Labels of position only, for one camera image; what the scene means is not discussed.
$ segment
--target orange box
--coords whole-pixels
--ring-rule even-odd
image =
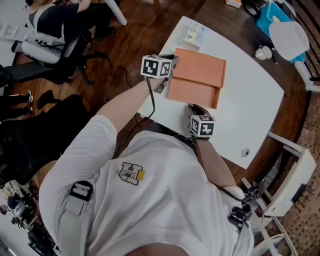
[[[175,50],[179,63],[173,70],[168,99],[217,108],[227,62],[202,53]]]
[[[173,77],[222,88],[225,82],[227,62],[206,54],[175,49],[179,63],[173,70]]]
[[[242,5],[241,0],[225,0],[225,3],[236,8],[240,8]]]

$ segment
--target office chair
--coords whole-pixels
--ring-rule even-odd
[[[61,49],[48,48],[27,41],[16,41],[11,51],[13,53],[23,53],[38,64],[33,64],[33,73],[36,73],[35,78],[44,78],[57,85],[70,83],[70,77],[79,68],[85,82],[88,85],[94,85],[95,82],[88,79],[85,68],[87,60],[96,58],[96,56],[92,56],[92,54],[84,55],[87,45],[91,41],[91,36],[92,33],[90,31],[81,32],[79,36],[65,44]],[[4,70],[12,73],[19,66],[22,66],[18,75],[15,76],[15,80],[11,82],[20,83],[19,75],[24,79],[23,81],[26,80],[26,77],[30,78],[30,80],[35,79],[35,74],[33,74],[33,77],[30,77],[26,74],[27,70],[24,71],[24,68],[28,68],[30,65],[30,63],[26,63],[18,66],[4,67]]]
[[[27,184],[47,163],[59,159],[90,117],[73,94],[47,113],[0,124],[0,179]]]
[[[57,256],[53,250],[55,243],[38,224],[34,223],[33,229],[28,232],[28,239],[28,245],[40,256]]]

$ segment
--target black cable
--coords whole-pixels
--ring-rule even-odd
[[[233,194],[231,194],[231,193],[230,193],[228,190],[226,190],[224,187],[219,186],[219,185],[217,185],[217,184],[215,184],[215,183],[212,183],[212,184],[215,185],[215,186],[218,188],[218,190],[221,190],[222,192],[226,193],[228,196],[232,197],[234,200],[239,201],[239,202],[242,202],[241,199],[236,198]]]
[[[150,92],[150,96],[151,96],[151,101],[152,101],[153,111],[152,111],[152,113],[151,113],[148,117],[146,117],[146,118],[144,118],[143,120],[141,120],[140,122],[138,122],[138,123],[131,129],[131,131],[128,133],[128,135],[125,137],[125,139],[122,141],[122,143],[120,144],[120,146],[118,147],[118,149],[115,151],[112,159],[115,159],[115,158],[117,157],[117,154],[118,154],[120,148],[121,148],[122,145],[125,143],[125,141],[129,138],[129,136],[132,134],[132,132],[133,132],[139,125],[141,125],[143,122],[149,120],[149,119],[151,118],[151,116],[154,114],[154,112],[156,111],[156,104],[155,104],[154,93],[153,93],[152,88],[151,88],[151,84],[150,84],[150,79],[149,79],[149,77],[146,77],[146,83],[147,83],[148,88],[149,88],[149,92]]]
[[[90,51],[92,51],[92,52],[94,52],[94,53],[99,53],[99,54],[103,55],[103,56],[108,60],[109,65],[111,66],[110,76],[111,76],[112,78],[115,78],[115,77],[116,77],[116,72],[114,71],[114,68],[124,70],[124,71],[125,71],[125,80],[126,80],[126,83],[129,85],[129,88],[130,88],[130,89],[132,88],[131,79],[130,79],[130,76],[129,76],[128,71],[127,71],[126,68],[124,68],[124,67],[122,67],[122,66],[115,66],[115,65],[113,65],[113,64],[111,63],[111,61],[110,61],[109,56],[108,56],[105,52],[103,52],[103,51],[101,51],[101,50],[100,50],[100,51],[92,50],[92,49],[90,49],[89,47],[87,47],[87,49],[90,50]],[[137,120],[136,115],[134,115],[134,120],[135,120],[135,123],[137,124],[137,123],[138,123],[138,120]]]

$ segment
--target printed logo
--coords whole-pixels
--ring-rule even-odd
[[[124,182],[128,182],[137,186],[139,181],[144,180],[145,171],[143,170],[142,166],[129,162],[123,162],[121,170],[118,170],[118,175]]]

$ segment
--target white t-shirt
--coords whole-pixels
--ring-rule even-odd
[[[93,117],[45,177],[39,207],[53,239],[65,189],[98,175],[87,255],[124,256],[153,243],[179,246],[189,256],[232,255],[239,231],[228,214],[241,205],[208,181],[191,148],[142,131],[111,160],[116,138],[106,117]],[[236,186],[226,189],[244,197]]]

